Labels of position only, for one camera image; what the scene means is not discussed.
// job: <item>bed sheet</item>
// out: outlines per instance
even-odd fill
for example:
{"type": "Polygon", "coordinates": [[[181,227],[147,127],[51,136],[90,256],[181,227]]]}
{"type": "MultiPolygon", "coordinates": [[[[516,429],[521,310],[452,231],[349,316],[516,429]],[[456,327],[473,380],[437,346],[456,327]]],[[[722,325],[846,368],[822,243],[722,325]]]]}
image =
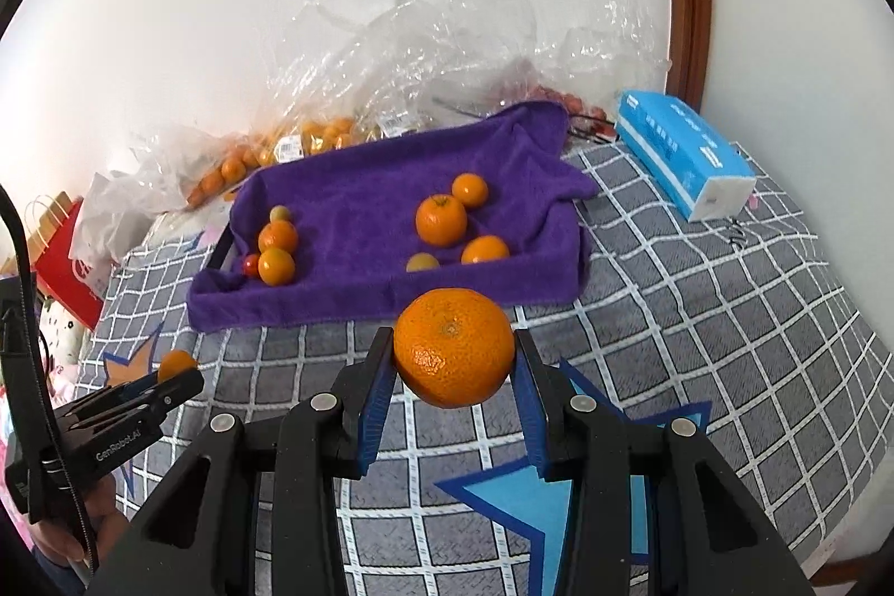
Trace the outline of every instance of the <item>bed sheet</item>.
{"type": "MultiPolygon", "coordinates": [[[[754,160],[755,204],[738,222],[690,224],[623,144],[567,159],[601,190],[578,210],[593,239],[587,287],[569,306],[508,309],[513,326],[530,328],[545,359],[565,360],[631,418],[702,407],[708,436],[803,562],[894,435],[890,352],[803,212],[754,160]]],[[[145,373],[153,357],[137,353],[157,332],[155,351],[187,349],[206,376],[202,395],[165,422],[164,438],[119,472],[129,516],[211,416],[287,412],[328,388],[390,323],[198,335],[185,298],[208,256],[198,236],[132,252],[82,363],[82,393],[103,385],[109,358],[145,373]]],[[[529,542],[437,484],[484,478],[524,454],[510,385],[480,406],[439,410],[398,382],[379,460],[364,480],[337,483],[351,592],[527,593],[529,568],[543,567],[529,564],[529,542]]],[[[258,593],[269,593],[271,484],[265,478],[258,520],[258,593]]],[[[632,593],[645,593],[645,568],[632,566],[631,578],[632,593]]]]}

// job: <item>tissue box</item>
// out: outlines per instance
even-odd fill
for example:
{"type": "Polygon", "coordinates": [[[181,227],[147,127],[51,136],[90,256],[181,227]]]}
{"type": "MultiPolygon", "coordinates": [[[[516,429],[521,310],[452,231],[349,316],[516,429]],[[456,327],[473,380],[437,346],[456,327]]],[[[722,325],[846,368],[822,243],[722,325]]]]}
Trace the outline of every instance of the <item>tissue box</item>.
{"type": "Polygon", "coordinates": [[[748,163],[676,97],[625,92],[618,134],[691,222],[738,215],[757,179],[748,163]]]}

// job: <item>star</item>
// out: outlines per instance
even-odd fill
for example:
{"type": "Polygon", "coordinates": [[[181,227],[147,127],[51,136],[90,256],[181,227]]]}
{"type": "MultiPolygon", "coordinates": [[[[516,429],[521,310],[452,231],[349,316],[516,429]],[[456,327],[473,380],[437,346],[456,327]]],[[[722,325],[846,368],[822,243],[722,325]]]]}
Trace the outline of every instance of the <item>star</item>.
{"type": "MultiPolygon", "coordinates": [[[[158,334],[162,328],[159,326],[149,337],[140,344],[140,347],[131,355],[130,359],[122,356],[103,352],[103,365],[106,367],[106,386],[115,387],[119,384],[135,382],[140,377],[145,377],[152,371],[152,360],[155,358],[155,346],[158,344],[158,334]]],[[[127,485],[127,492],[133,495],[133,460],[128,460],[120,468],[127,485]]]]}
{"type": "MultiPolygon", "coordinates": [[[[711,419],[711,402],[675,407],[638,420],[630,420],[593,382],[568,362],[559,365],[578,394],[590,395],[629,422],[663,427],[677,417],[687,417],[702,431],[711,419]]],[[[571,482],[545,483],[526,457],[490,470],[476,471],[436,483],[475,512],[517,532],[531,541],[527,587],[530,596],[551,596],[559,577],[562,546],[571,502],[571,482]]],[[[645,478],[630,477],[630,552],[632,561],[647,565],[649,542],[645,505],[645,478]]]]}

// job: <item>red tomato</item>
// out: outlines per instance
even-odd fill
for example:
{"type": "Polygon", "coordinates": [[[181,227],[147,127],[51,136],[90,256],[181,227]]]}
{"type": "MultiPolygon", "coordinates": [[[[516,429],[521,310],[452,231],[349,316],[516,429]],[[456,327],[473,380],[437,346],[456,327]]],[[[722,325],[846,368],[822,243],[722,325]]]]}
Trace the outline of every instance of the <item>red tomato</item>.
{"type": "Polygon", "coordinates": [[[245,260],[242,262],[242,274],[243,276],[248,276],[249,279],[258,278],[258,259],[260,256],[258,254],[250,254],[245,257],[245,260]]]}

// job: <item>purple towel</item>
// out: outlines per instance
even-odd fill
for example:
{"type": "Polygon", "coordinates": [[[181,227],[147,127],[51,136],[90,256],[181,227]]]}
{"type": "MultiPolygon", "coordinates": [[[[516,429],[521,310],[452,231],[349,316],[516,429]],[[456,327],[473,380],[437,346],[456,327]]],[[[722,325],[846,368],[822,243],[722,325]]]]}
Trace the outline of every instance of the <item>purple towel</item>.
{"type": "Polygon", "coordinates": [[[528,102],[454,129],[331,151],[253,175],[231,212],[238,258],[203,270],[189,290],[189,323],[218,328],[288,327],[396,316],[432,288],[474,288],[500,304],[569,303],[586,276],[586,232],[571,202],[596,183],[559,159],[568,118],[552,102],[528,102]],[[490,199],[469,213],[466,239],[432,248],[416,234],[416,209],[475,172],[490,199]],[[268,288],[241,274],[242,259],[274,205],[292,212],[301,244],[294,283],[268,288]],[[464,243],[495,234],[511,258],[462,265],[464,243]],[[435,254],[441,267],[407,273],[408,258],[435,254]]]}

